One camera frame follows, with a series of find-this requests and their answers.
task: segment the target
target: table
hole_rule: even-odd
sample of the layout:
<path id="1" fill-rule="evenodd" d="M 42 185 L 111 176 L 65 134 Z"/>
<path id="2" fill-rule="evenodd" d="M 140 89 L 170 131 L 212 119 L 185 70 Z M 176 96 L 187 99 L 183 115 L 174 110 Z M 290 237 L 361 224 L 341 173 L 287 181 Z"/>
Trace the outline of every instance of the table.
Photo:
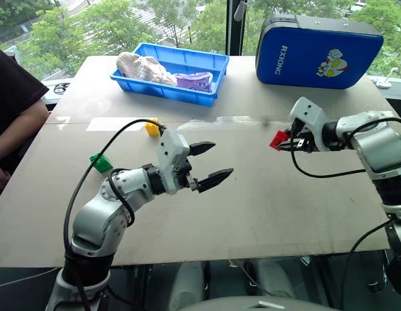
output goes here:
<path id="1" fill-rule="evenodd" d="M 164 194 L 140 209 L 115 255 L 116 265 L 345 252 L 386 220 L 365 174 L 311 179 L 294 169 L 288 153 L 268 147 L 303 95 L 331 117 L 392 110 L 366 76 L 346 90 L 269 86 L 256 79 L 252 57 L 231 57 L 219 99 L 207 108 L 125 93 L 108 77 L 114 63 L 112 56 L 85 61 L 10 180 L 0 199 L 0 266 L 63 265 L 67 202 L 88 157 L 114 133 L 87 131 L 95 117 L 159 117 L 189 143 L 214 141 L 216 147 L 190 160 L 194 177 L 235 168 L 214 189 Z M 124 132 L 107 155 L 116 167 L 135 168 L 156 163 L 156 145 L 144 130 Z M 297 158 L 316 174 L 361 167 L 349 150 Z M 90 173 L 73 217 L 103 178 Z M 380 232 L 360 250 L 386 247 Z"/>

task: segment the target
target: person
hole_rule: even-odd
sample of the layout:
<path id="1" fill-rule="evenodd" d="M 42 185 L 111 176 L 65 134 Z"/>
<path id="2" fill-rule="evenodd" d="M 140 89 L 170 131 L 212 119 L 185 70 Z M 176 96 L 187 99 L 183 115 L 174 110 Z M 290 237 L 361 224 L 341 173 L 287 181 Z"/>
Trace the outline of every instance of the person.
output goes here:
<path id="1" fill-rule="evenodd" d="M 0 51 L 0 194 L 21 160 L 21 147 L 48 117 L 40 81 Z"/>

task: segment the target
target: cartoon character print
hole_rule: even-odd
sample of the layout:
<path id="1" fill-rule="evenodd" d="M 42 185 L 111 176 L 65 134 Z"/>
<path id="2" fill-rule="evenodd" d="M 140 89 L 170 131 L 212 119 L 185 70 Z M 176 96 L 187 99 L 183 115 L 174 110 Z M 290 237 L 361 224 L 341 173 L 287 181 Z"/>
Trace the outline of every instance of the cartoon character print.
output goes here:
<path id="1" fill-rule="evenodd" d="M 349 65 L 345 60 L 341 59 L 342 56 L 343 53 L 339 49 L 332 49 L 328 52 L 327 59 L 318 67 L 317 76 L 332 78 L 346 71 Z"/>

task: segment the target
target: purple package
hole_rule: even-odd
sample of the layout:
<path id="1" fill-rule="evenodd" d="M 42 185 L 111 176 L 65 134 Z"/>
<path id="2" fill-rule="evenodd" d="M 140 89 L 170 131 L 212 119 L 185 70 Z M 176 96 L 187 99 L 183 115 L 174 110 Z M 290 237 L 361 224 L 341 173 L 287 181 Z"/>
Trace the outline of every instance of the purple package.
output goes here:
<path id="1" fill-rule="evenodd" d="M 212 73 L 176 73 L 177 86 L 185 89 L 194 89 L 196 91 L 211 92 L 212 91 Z"/>

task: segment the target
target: green block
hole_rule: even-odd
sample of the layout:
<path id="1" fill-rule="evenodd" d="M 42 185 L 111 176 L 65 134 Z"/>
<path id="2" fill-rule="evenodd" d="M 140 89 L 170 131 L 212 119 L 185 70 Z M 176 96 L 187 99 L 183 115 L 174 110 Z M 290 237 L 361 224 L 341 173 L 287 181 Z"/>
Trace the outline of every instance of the green block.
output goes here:
<path id="1" fill-rule="evenodd" d="M 97 158 L 98 155 L 99 154 L 93 155 L 92 157 L 89 158 L 89 160 L 91 162 L 93 162 Z M 102 157 L 100 157 L 98 159 L 98 161 L 94 164 L 94 167 L 101 174 L 105 173 L 107 170 L 110 170 L 111 168 L 113 168 L 111 162 L 105 155 L 102 155 Z"/>

